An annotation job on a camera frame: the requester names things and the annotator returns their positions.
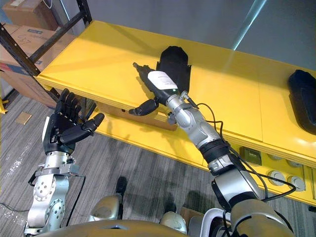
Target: yellow table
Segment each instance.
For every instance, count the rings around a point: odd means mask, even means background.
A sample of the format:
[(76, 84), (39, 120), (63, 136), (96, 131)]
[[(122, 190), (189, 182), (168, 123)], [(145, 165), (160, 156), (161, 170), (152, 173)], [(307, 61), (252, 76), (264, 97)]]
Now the yellow table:
[[(43, 86), (66, 87), (78, 95), (128, 110), (152, 97), (141, 87), (132, 63), (155, 68), (161, 52), (169, 45), (181, 46), (187, 52), (192, 64), (190, 96), (197, 103), (209, 104), (216, 118), (225, 122), (226, 139), (316, 167), (316, 136), (298, 126), (288, 99), (286, 81), (299, 69), (293, 65), (93, 21), (37, 79)], [(315, 77), (316, 72), (304, 70)], [(211, 118), (206, 108), (201, 110)], [(160, 108), (156, 117), (166, 120), (165, 111), (166, 108)], [(203, 165), (201, 155), (190, 148), (185, 133), (149, 127), (152, 139), (144, 140), (144, 134), (138, 133), (134, 141), (130, 141), (130, 136), (124, 140)]]

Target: wire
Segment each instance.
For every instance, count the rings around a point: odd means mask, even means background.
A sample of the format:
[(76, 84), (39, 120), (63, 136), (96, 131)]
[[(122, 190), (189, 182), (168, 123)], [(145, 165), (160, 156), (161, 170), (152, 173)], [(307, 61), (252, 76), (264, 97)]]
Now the wire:
[(229, 233), (229, 230), (228, 230), (228, 227), (227, 227), (227, 222), (226, 222), (226, 213), (227, 213), (227, 211), (226, 211), (226, 210), (224, 210), (224, 211), (223, 211), (223, 222), (224, 222), (224, 227), (225, 227), (225, 231), (226, 231), (227, 237), (231, 237), (231, 234)]
[(209, 107), (206, 103), (199, 103), (199, 104), (197, 104), (197, 106), (199, 106), (199, 105), (204, 105), (204, 106), (206, 106), (206, 107), (208, 107), (208, 109), (211, 111), (211, 113), (212, 113), (212, 115), (213, 115), (213, 121), (207, 121), (207, 122), (213, 122), (214, 123), (214, 128), (215, 128), (215, 130), (216, 130), (216, 120), (215, 120), (215, 114), (214, 114), (214, 112), (213, 112), (213, 110), (211, 109), (211, 107)]
[(266, 202), (266, 201), (271, 201), (271, 200), (274, 200), (274, 199), (277, 199), (277, 198), (281, 198), (281, 197), (283, 197), (283, 196), (286, 196), (286, 195), (291, 194), (292, 192), (294, 192), (294, 191), (296, 190), (295, 185), (293, 185), (293, 184), (291, 184), (291, 183), (288, 183), (288, 182), (286, 182), (286, 181), (283, 181), (283, 180), (280, 180), (280, 179), (277, 179), (277, 178), (274, 178), (274, 177), (271, 177), (271, 176), (268, 176), (268, 175), (264, 175), (264, 174), (259, 174), (259, 175), (262, 176), (262, 177), (265, 177), (265, 178), (267, 178), (267, 179), (273, 179), (273, 180), (278, 181), (278, 182), (281, 182), (281, 183), (283, 183), (283, 184), (287, 184), (288, 186), (291, 186), (291, 187), (292, 187), (292, 189), (290, 189), (289, 191), (287, 191), (287, 192), (285, 192), (285, 193), (278, 194), (278, 195), (274, 195), (274, 196), (272, 196), (272, 197), (265, 198), (265, 199), (263, 199), (263, 200), (261, 200), (261, 201)]
[(286, 223), (287, 227), (292, 231), (292, 233), (294, 233), (293, 229), (292, 229), (290, 223), (287, 221), (287, 219), (281, 213), (279, 213), (278, 211), (275, 210), (275, 212), (276, 212), (277, 215), (279, 215), (279, 217), (281, 217), (283, 219), (283, 221)]
[(74, 176), (74, 177), (83, 177), (83, 182), (82, 182), (82, 184), (81, 184), (80, 191), (79, 191), (79, 193), (78, 193), (78, 195), (77, 195), (77, 199), (76, 199), (76, 201), (75, 201), (75, 203), (74, 203), (74, 206), (73, 206), (73, 208), (71, 209), (71, 212), (70, 212), (70, 215), (69, 215), (69, 217), (68, 217), (66, 226), (68, 226), (68, 224), (69, 224), (69, 222), (70, 222), (71, 216), (72, 216), (73, 211), (74, 211), (74, 209), (75, 209), (75, 207), (76, 207), (76, 204), (77, 204), (77, 202), (78, 202), (78, 199), (79, 199), (79, 197), (80, 197), (80, 194), (81, 194), (81, 192), (82, 192), (82, 189), (83, 189), (84, 183), (85, 183), (85, 175), (74, 175), (74, 174), (71, 174), (71, 175)]
[(16, 210), (13, 207), (9, 206), (8, 204), (5, 204), (3, 202), (0, 202), (0, 205), (5, 206), (7, 209), (9, 209), (10, 211), (16, 211), (16, 212), (26, 212), (29, 211), (29, 209), (27, 210)]
[(264, 201), (265, 199), (268, 199), (268, 198), (269, 198), (268, 187), (267, 187), (266, 182), (265, 182), (265, 181), (263, 180), (263, 178), (260, 176), (260, 174), (257, 173), (257, 171), (255, 171), (243, 158), (241, 158), (241, 156), (238, 154), (237, 151), (234, 150), (234, 148), (232, 148), (232, 147), (230, 146), (230, 147), (229, 147), (229, 150), (230, 150), (231, 152), (233, 152), (249, 169), (251, 169), (251, 171), (252, 171), (251, 173), (257, 175), (258, 178), (260, 179), (260, 181), (262, 182), (263, 187), (264, 187), (264, 189), (265, 189), (265, 198), (262, 199), (261, 201)]
[(224, 143), (226, 143), (226, 144), (228, 145), (229, 150), (230, 150), (231, 152), (233, 152), (233, 153), (237, 156), (237, 158), (239, 158), (250, 170), (252, 170), (252, 172), (254, 172), (254, 174), (256, 174), (256, 175), (258, 176), (258, 178), (259, 178), (260, 181), (262, 182), (263, 187), (264, 187), (264, 189), (265, 189), (265, 198), (264, 198), (264, 199), (267, 199), (267, 198), (269, 197), (269, 192), (268, 192), (268, 187), (267, 187), (266, 182), (263, 180), (263, 178), (262, 178), (245, 160), (243, 160), (243, 159), (241, 158), (241, 156), (239, 155), (239, 153), (236, 152), (236, 151), (231, 147), (231, 145), (230, 145), (228, 142), (226, 142), (226, 140), (224, 139), (224, 137), (223, 137), (223, 126), (224, 126), (224, 122), (223, 122), (223, 121), (216, 121), (216, 120), (215, 120), (215, 114), (214, 114), (213, 110), (212, 110), (207, 104), (205, 104), (205, 103), (199, 103), (199, 104), (197, 104), (197, 105), (205, 105), (206, 107), (209, 108), (209, 110), (211, 111), (212, 116), (213, 116), (213, 121), (208, 121), (208, 120), (206, 120), (206, 122), (212, 122), (212, 123), (214, 123), (215, 131), (217, 131), (215, 124), (218, 123), (218, 122), (221, 123), (220, 132), (219, 132), (219, 135), (220, 135), (221, 139), (223, 140)]
[(50, 6), (47, 5), (47, 3), (45, 2), (45, 0), (43, 0), (43, 2), (44, 2), (45, 5), (48, 7), (48, 9), (51, 9), (51, 7), (53, 6), (53, 0), (50, 0)]

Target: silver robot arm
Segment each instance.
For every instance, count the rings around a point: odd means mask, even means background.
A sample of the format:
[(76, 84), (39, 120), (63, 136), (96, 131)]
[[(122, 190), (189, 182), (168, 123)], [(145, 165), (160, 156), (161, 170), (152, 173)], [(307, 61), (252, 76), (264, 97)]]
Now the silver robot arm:
[(231, 153), (230, 145), (205, 121), (187, 92), (179, 95), (177, 85), (164, 72), (136, 63), (133, 66), (146, 87), (155, 94), (155, 99), (130, 110), (130, 114), (146, 115), (159, 103), (171, 110), (169, 122), (178, 124), (187, 133), (215, 176), (212, 188), (221, 206), (231, 212), (233, 236), (294, 236), (285, 221), (259, 199), (259, 188), (254, 179), (239, 158)]

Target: robotic hand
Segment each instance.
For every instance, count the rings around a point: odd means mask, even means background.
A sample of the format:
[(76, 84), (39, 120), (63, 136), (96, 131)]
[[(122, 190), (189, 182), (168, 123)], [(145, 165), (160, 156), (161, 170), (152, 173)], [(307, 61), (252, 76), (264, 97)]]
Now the robotic hand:
[(76, 142), (90, 135), (93, 136), (104, 119), (104, 114), (97, 114), (93, 119), (85, 121), (85, 118), (79, 117), (80, 110), (81, 106), (75, 94), (64, 89), (55, 112), (49, 118), (43, 140), (45, 154), (64, 152), (71, 155)]
[(104, 119), (103, 114), (97, 114), (87, 120), (94, 108), (95, 105), (85, 118), (80, 118), (81, 106), (78, 100), (72, 92), (64, 89), (55, 112), (46, 119), (43, 131), (46, 160), (29, 180), (29, 184), (34, 187), (34, 199), (28, 213), (25, 235), (38, 235), (60, 228), (65, 213), (68, 177), (78, 176), (79, 171), (70, 155), (76, 142), (93, 135)]
[(177, 85), (165, 72), (154, 71), (136, 63), (133, 66), (155, 98), (129, 113), (138, 116), (149, 114), (159, 103), (171, 110), (169, 122), (177, 123), (187, 133), (215, 176), (212, 188), (221, 206), (231, 212), (232, 236), (292, 237), (293, 233), (286, 222), (265, 202), (259, 200), (256, 182), (238, 157), (231, 153), (229, 143), (205, 121), (188, 93), (183, 91), (180, 95)]

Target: floor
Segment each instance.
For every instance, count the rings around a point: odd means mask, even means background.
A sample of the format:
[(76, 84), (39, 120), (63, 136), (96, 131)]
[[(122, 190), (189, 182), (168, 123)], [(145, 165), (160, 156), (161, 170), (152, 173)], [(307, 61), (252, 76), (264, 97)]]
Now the floor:
[[(27, 181), (37, 165), (44, 162), (41, 133), (45, 117), (52, 110), (17, 92), (9, 100), (8, 113), (1, 115), (0, 202), (16, 209), (27, 209), (33, 195), (33, 188)], [(26, 125), (15, 122), (21, 112), (32, 114)], [(181, 206), (200, 212), (219, 207), (211, 188), (210, 173), (124, 142), (95, 134), (77, 143), (73, 157), (87, 179), (71, 224), (87, 221), (94, 204), (114, 192), (121, 175), (128, 179), (124, 219), (158, 222), (168, 200), (176, 203), (178, 211)], [(68, 211), (62, 226), (81, 180), (71, 178), (70, 183)], [(270, 205), (288, 219), (296, 236), (315, 236), (316, 213), (309, 212), (306, 204), (280, 198), (270, 201)], [(11, 212), (0, 205), (0, 236), (22, 236), (26, 219), (27, 212)]]

